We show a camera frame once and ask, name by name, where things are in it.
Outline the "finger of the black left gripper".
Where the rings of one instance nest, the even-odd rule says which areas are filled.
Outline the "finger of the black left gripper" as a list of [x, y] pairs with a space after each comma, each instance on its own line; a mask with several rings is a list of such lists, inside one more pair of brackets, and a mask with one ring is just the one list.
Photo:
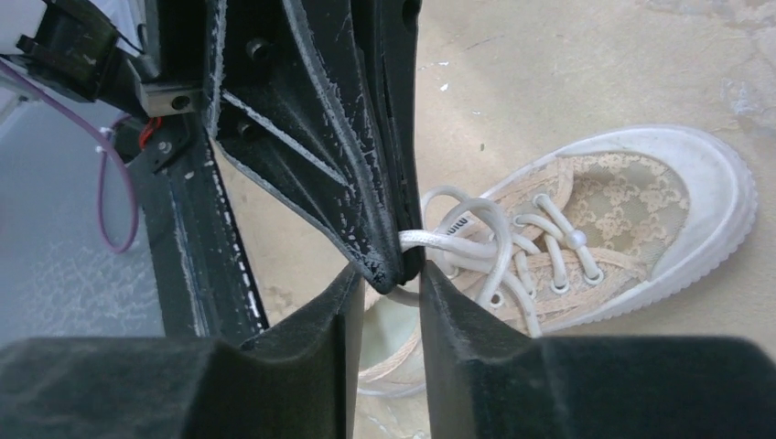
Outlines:
[[206, 129], [379, 293], [415, 278], [417, 1], [210, 1]]

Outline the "beige canvas sneaker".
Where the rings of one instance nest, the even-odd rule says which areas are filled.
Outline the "beige canvas sneaker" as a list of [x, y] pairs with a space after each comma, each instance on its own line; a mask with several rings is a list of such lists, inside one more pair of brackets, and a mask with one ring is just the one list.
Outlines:
[[735, 252], [758, 194], [712, 134], [637, 125], [563, 146], [402, 236], [468, 298], [529, 337], [622, 316], [678, 293]]

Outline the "white shoelace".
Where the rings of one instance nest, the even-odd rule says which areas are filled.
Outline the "white shoelace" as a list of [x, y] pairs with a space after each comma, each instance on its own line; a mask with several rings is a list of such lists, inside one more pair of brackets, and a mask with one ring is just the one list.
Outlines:
[[505, 284], [523, 312], [523, 321], [531, 337], [540, 337], [542, 329], [535, 310], [536, 288], [528, 269], [528, 256], [539, 252], [533, 242], [512, 231], [512, 225], [531, 225], [543, 233], [549, 262], [553, 269], [551, 289], [556, 294], [565, 294], [571, 283], [566, 272], [566, 261], [561, 248], [574, 252], [581, 262], [583, 279], [591, 285], [600, 284], [605, 275], [595, 262], [587, 247], [587, 235], [574, 228], [560, 208], [546, 194], [534, 196], [532, 204], [545, 215], [521, 214], [513, 221], [500, 206], [486, 198], [471, 198], [456, 187], [438, 187], [429, 192], [423, 203], [427, 204], [438, 196], [455, 198], [458, 204], [447, 214], [445, 221], [455, 220], [468, 212], [490, 229], [488, 241], [472, 241], [454, 236], [449, 226], [441, 224], [434, 230], [405, 230], [399, 233], [401, 249], [408, 251], [426, 247], [436, 251], [434, 260], [441, 261], [453, 274], [459, 268], [484, 273], [484, 284], [476, 298], [478, 305], [487, 306], [498, 296], [499, 288]]

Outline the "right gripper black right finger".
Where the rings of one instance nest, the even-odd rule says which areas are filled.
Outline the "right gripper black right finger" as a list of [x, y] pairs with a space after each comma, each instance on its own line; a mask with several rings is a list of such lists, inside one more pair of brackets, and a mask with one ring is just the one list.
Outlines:
[[539, 337], [428, 263], [420, 315], [435, 438], [772, 438], [775, 365], [734, 337]]

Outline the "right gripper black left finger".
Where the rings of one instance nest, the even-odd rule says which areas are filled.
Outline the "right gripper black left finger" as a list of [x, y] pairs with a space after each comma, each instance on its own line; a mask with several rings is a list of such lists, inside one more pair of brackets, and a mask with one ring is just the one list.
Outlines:
[[275, 327], [212, 337], [31, 338], [1, 351], [4, 438], [349, 438], [364, 281], [345, 267]]

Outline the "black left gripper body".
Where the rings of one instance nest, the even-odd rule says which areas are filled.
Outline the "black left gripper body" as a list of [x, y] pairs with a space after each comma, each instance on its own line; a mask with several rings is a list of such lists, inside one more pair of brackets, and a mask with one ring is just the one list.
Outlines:
[[200, 112], [208, 3], [141, 1], [143, 54], [132, 61], [135, 95], [150, 117]]

